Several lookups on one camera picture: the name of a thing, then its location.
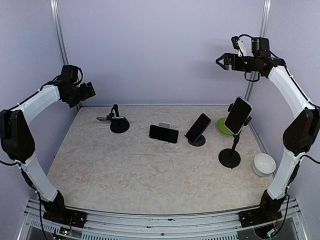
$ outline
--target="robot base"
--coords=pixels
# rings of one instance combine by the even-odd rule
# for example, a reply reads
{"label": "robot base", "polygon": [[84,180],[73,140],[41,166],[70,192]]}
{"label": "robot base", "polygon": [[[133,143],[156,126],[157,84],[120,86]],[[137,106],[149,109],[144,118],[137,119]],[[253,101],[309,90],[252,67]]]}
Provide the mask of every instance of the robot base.
{"label": "robot base", "polygon": [[281,219],[282,214],[280,208],[284,203],[285,198],[286,197],[272,199],[267,190],[265,190],[262,195],[259,208],[241,211],[238,213],[241,226],[246,228],[258,224],[272,222],[276,220],[276,217]]}
{"label": "robot base", "polygon": [[61,192],[58,191],[53,201],[41,201],[45,213],[43,219],[83,229],[87,220],[87,213],[84,211],[68,209]]}
{"label": "robot base", "polygon": [[66,208],[65,214],[67,217],[57,216],[54,212],[45,212],[43,214],[43,219],[76,228],[84,228],[87,219],[87,214],[84,211],[77,211]]}
{"label": "robot base", "polygon": [[269,215],[267,216],[263,221],[261,221],[258,216],[260,215],[261,210],[260,208],[255,208],[252,210],[247,210],[247,211],[241,211],[239,212],[239,218],[241,222],[241,227],[246,228],[246,227],[251,227],[259,224],[264,224],[267,222],[272,222],[276,220],[276,217],[278,219],[282,218],[282,214],[280,211],[275,212],[274,215]]}

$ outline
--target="black cable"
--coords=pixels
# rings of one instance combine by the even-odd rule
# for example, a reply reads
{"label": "black cable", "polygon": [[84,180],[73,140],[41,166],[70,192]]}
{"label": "black cable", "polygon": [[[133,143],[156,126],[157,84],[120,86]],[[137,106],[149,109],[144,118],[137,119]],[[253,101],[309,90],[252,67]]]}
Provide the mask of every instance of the black cable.
{"label": "black cable", "polygon": [[275,58],[279,59],[279,57],[277,57],[277,55],[275,55],[272,51],[269,50],[269,53],[271,53]]}
{"label": "black cable", "polygon": [[43,236],[44,236],[45,240],[48,240],[48,238],[46,236],[45,229],[44,229],[44,224],[42,222],[42,211],[41,211],[42,200],[41,200],[41,196],[40,196],[39,191],[37,191],[36,193],[38,194],[38,197],[39,197],[39,215],[40,215],[40,223],[41,223],[42,233],[43,233]]}
{"label": "black cable", "polygon": [[58,75],[54,79],[52,79],[51,82],[54,82],[55,80],[57,80],[58,77],[60,77],[60,75]]}
{"label": "black cable", "polygon": [[243,56],[244,56],[244,53],[241,51],[239,45],[238,45],[238,50],[240,51],[240,53],[241,53],[241,55],[242,55],[242,57],[243,57]]}
{"label": "black cable", "polygon": [[82,72],[82,69],[80,67],[77,67],[80,74],[81,74],[81,78],[80,80],[78,80],[77,82],[73,83],[72,85],[79,85],[82,82],[82,79],[84,78],[84,73]]}
{"label": "black cable", "polygon": [[258,79],[255,79],[255,80],[250,80],[250,79],[247,79],[247,71],[244,73],[244,79],[247,80],[248,82],[251,82],[251,83],[256,83],[260,80],[260,77],[258,75]]}
{"label": "black cable", "polygon": [[14,165],[16,165],[18,163],[19,163],[18,161],[14,162],[14,163],[7,163],[7,162],[4,162],[4,161],[0,160],[0,164],[6,165],[6,166],[14,166]]}
{"label": "black cable", "polygon": [[314,106],[316,109],[320,109],[320,106],[315,105],[313,102],[308,101],[309,104],[311,104],[312,106]]}
{"label": "black cable", "polygon": [[[279,59],[279,57],[277,55],[275,55],[272,51],[269,50],[269,52],[277,59]],[[307,96],[304,94],[304,92],[302,91],[302,89],[299,87],[299,85],[297,84],[297,82],[295,81],[295,79],[292,77],[292,75],[290,74],[287,66],[284,66],[286,73],[289,75],[290,79],[292,80],[292,82],[294,83],[294,85],[296,86],[296,88],[299,90],[299,92],[302,94],[302,96],[304,97],[305,100],[309,100],[307,98]],[[320,109],[320,106],[315,105],[314,103],[312,103],[311,101],[308,101],[309,104],[311,104],[312,106],[314,106],[317,109]]]}
{"label": "black cable", "polygon": [[309,155],[302,155],[301,157],[300,157],[300,160],[303,158],[303,157],[306,157],[306,158],[308,158],[308,159],[310,159],[311,161],[313,161],[315,164],[320,164],[320,161],[317,161],[317,160],[315,160],[315,159],[313,159],[312,157],[310,157]]}
{"label": "black cable", "polygon": [[240,39],[241,37],[248,37],[248,38],[253,39],[253,37],[248,34],[241,34],[238,38]]}
{"label": "black cable", "polygon": [[295,81],[295,79],[291,76],[287,66],[284,66],[286,73],[289,75],[290,79],[292,80],[292,82],[294,83],[294,85],[296,86],[296,88],[299,90],[299,92],[302,94],[302,96],[304,97],[305,100],[308,100],[307,96],[304,94],[304,92],[302,91],[302,89],[299,87],[298,83]]}
{"label": "black cable", "polygon": [[283,218],[283,222],[281,224],[281,227],[271,237],[267,236],[267,238],[263,238],[263,239],[271,239],[271,238],[275,237],[281,231],[283,226],[285,225],[285,221],[287,219],[287,214],[288,214],[288,208],[289,208],[289,200],[290,200],[290,195],[288,195],[288,186],[285,189],[285,195],[287,196],[287,202],[286,202],[285,214],[284,214],[284,218]]}

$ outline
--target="green dish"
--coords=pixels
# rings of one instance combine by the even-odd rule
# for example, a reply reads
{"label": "green dish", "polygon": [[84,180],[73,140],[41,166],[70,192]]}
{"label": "green dish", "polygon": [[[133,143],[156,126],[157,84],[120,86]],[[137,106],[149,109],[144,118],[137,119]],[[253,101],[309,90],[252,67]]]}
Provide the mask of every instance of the green dish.
{"label": "green dish", "polygon": [[220,130],[220,132],[222,132],[223,134],[232,136],[232,132],[230,132],[230,130],[228,128],[226,128],[225,126],[225,121],[226,121],[226,117],[220,118],[218,120],[218,122],[216,123],[218,129]]}

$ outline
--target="purple wall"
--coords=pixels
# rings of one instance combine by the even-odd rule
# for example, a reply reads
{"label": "purple wall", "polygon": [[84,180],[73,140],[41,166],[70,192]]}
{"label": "purple wall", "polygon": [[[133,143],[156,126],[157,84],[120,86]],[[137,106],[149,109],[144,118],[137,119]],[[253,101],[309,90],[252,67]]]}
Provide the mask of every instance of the purple wall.
{"label": "purple wall", "polygon": [[84,105],[217,104],[247,83],[215,60],[231,37],[258,35],[263,0],[59,1],[72,63],[97,96]]}
{"label": "purple wall", "polygon": [[[50,1],[0,1],[0,110],[21,102],[61,71]],[[31,123],[36,153],[48,171],[56,151],[76,115],[56,103]],[[0,150],[0,159],[9,162]],[[0,236],[17,237],[28,199],[34,194],[19,169],[0,164]]]}
{"label": "purple wall", "polygon": [[[315,104],[320,104],[320,1],[273,1],[267,37],[271,50],[284,58],[295,80]],[[293,121],[280,92],[267,79],[255,86],[250,100],[254,105],[252,123],[268,152],[280,163],[282,135]],[[320,138],[309,155],[320,161]],[[305,160],[289,193],[296,196],[310,239],[319,239],[320,166]]]}

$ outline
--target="metal pole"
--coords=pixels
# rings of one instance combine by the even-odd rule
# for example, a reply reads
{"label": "metal pole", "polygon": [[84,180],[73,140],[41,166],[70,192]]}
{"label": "metal pole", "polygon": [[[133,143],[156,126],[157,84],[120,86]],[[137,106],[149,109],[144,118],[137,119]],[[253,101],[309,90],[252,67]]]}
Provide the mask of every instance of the metal pole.
{"label": "metal pole", "polygon": [[[63,65],[69,65],[69,59],[67,55],[66,45],[65,45],[61,21],[60,21],[58,0],[50,0],[50,6],[51,6],[53,23],[55,27],[56,37],[58,40],[61,59],[62,59]],[[78,111],[80,110],[81,107],[82,107],[81,103],[76,105],[76,109]]]}
{"label": "metal pole", "polygon": [[[263,13],[262,13],[262,20],[261,20],[261,26],[260,26],[260,34],[259,36],[261,38],[264,38],[267,35],[267,28],[269,23],[269,16],[270,16],[270,10],[271,10],[271,1],[272,0],[264,0],[264,6],[263,6]],[[258,76],[258,73],[256,71],[251,73],[250,80],[256,79]],[[249,82],[248,87],[246,88],[244,98],[246,100],[250,100],[253,89],[254,89],[254,82]]]}

